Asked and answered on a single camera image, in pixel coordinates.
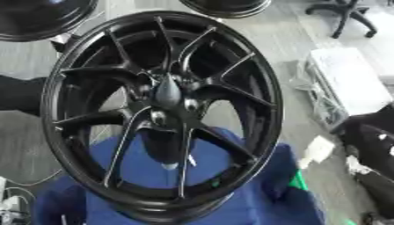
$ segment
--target blue cloth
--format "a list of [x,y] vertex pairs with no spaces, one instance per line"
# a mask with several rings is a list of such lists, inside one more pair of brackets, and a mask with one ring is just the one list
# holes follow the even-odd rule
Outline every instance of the blue cloth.
[[[233,133],[227,130],[222,132],[232,141],[241,144],[241,140]],[[93,157],[105,168],[111,159],[110,149],[115,144],[116,138],[111,138],[91,148]],[[226,151],[200,140],[195,143],[192,155],[197,166],[190,167],[187,180],[189,185],[213,177],[230,163]],[[233,197],[212,214],[188,224],[324,224],[323,215],[316,208],[310,193],[288,187],[296,172],[296,163],[289,145],[279,144],[258,176],[236,190]],[[138,185],[169,188],[175,186],[177,172],[166,171],[153,161],[144,150],[141,137],[137,136],[123,160],[120,174],[128,182]],[[67,215],[69,224],[78,224],[78,221],[84,220],[88,225],[143,224],[113,211],[105,201],[85,191],[69,177],[56,181],[39,196],[34,208],[34,224],[60,225],[62,214]]]

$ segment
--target black alloy wheel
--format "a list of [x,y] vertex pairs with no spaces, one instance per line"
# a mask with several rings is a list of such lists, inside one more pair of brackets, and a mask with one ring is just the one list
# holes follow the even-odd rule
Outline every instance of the black alloy wheel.
[[2,0],[0,40],[35,41],[65,33],[82,23],[98,0]]
[[194,11],[215,18],[246,18],[262,12],[271,0],[180,0]]
[[[119,88],[128,105],[99,111]],[[236,109],[244,145],[201,121],[221,99]],[[47,80],[41,117],[50,148],[76,181],[130,218],[175,224],[211,213],[264,168],[281,131],[282,107],[273,70],[242,35],[210,18],[150,11],[107,21],[69,48]],[[123,126],[108,170],[89,153],[91,127],[105,124]],[[141,133],[148,149],[160,145],[171,156],[155,160],[178,163],[174,188],[122,179],[122,159]],[[176,150],[150,138],[156,134],[172,135]],[[188,185],[187,158],[197,138],[222,148],[232,163]],[[218,178],[220,184],[212,185]]]

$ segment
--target green object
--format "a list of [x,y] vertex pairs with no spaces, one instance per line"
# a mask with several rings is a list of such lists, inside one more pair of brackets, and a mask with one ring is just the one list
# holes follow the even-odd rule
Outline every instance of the green object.
[[350,220],[347,220],[347,224],[346,225],[357,225],[357,223],[355,223],[353,221],[350,221]]
[[220,185],[220,180],[219,179],[215,179],[213,182],[212,182],[212,186],[213,187],[218,187]]
[[298,171],[296,175],[293,177],[293,180],[290,181],[289,186],[296,187],[298,189],[308,191],[308,186],[305,183],[305,180],[303,179],[303,174],[301,171]]

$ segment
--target person's arm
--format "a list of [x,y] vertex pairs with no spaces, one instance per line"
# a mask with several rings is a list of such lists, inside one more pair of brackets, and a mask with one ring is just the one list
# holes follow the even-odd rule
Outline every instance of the person's arm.
[[45,81],[45,77],[20,80],[0,75],[0,111],[18,110],[40,116]]

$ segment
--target wheel spoke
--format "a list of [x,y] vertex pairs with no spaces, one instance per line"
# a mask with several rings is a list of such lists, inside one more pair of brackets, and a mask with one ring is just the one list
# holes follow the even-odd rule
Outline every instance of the wheel spoke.
[[210,92],[209,94],[219,96],[219,98],[232,100],[234,98],[238,99],[246,99],[249,105],[254,106],[255,108],[259,109],[261,107],[270,107],[274,108],[275,104],[272,104],[264,99],[258,98],[253,96],[251,93],[247,91],[243,91],[240,88],[231,85],[224,81],[226,76],[232,76],[237,73],[237,71],[241,68],[243,64],[248,62],[254,53],[250,53],[247,56],[243,57],[242,59],[238,60],[237,62],[232,63],[229,67],[224,69],[222,72],[207,77],[202,81],[192,83],[191,89],[193,91],[201,91],[207,87],[215,88],[216,92]]
[[128,80],[133,74],[118,66],[97,66],[62,69],[65,76],[84,76],[89,78],[111,78],[120,81]]
[[181,72],[186,73],[189,66],[190,56],[195,52],[198,47],[205,43],[211,33],[216,31],[216,27],[210,26],[204,33],[200,34],[197,38],[188,41],[179,52],[178,61],[181,65]]
[[128,150],[128,147],[136,133],[140,130],[141,124],[146,120],[149,109],[149,107],[143,108],[123,126],[120,140],[116,145],[112,161],[103,179],[103,185],[105,187],[110,188],[116,186],[120,177],[120,165],[123,157],[125,156],[126,151]]
[[112,43],[115,45],[120,58],[122,59],[122,64],[121,67],[124,69],[127,69],[134,73],[135,75],[139,75],[141,73],[145,73],[145,70],[142,69],[140,66],[135,64],[130,56],[128,56],[128,53],[126,52],[126,49],[121,45],[121,43],[118,41],[118,39],[115,37],[115,35],[110,31],[106,30],[106,35],[111,38]]
[[187,160],[190,155],[193,130],[187,126],[183,127],[179,145],[179,170],[178,170],[178,197],[185,198],[185,185],[187,174]]
[[235,162],[245,163],[256,161],[256,156],[254,156],[246,147],[230,141],[227,137],[215,131],[212,127],[202,125],[196,130],[196,132],[198,138],[226,150]]
[[158,36],[166,47],[166,57],[163,63],[163,70],[165,71],[165,74],[168,74],[171,69],[171,63],[176,58],[175,51],[177,49],[177,44],[175,43],[175,41],[172,39],[172,37],[164,27],[163,19],[160,17],[155,17],[155,20],[159,28]]
[[125,118],[125,109],[116,109],[105,112],[93,112],[81,116],[58,120],[54,122],[60,129],[79,129],[81,127],[91,127],[105,124],[122,124]]
[[228,92],[229,95],[226,95],[229,100],[232,98],[241,98],[246,99],[249,102],[249,105],[255,106],[256,108],[263,107],[275,107],[274,104],[265,101],[264,99],[257,98],[253,96],[251,93],[243,91],[235,86],[232,86],[228,83],[222,82],[221,85],[218,85],[219,89],[223,89],[224,91]]
[[254,53],[249,53],[247,56],[241,58],[237,62],[232,63],[229,67],[227,67],[222,73],[219,73],[216,76],[219,76],[221,79],[224,79],[226,76],[233,75],[244,63],[248,62]]

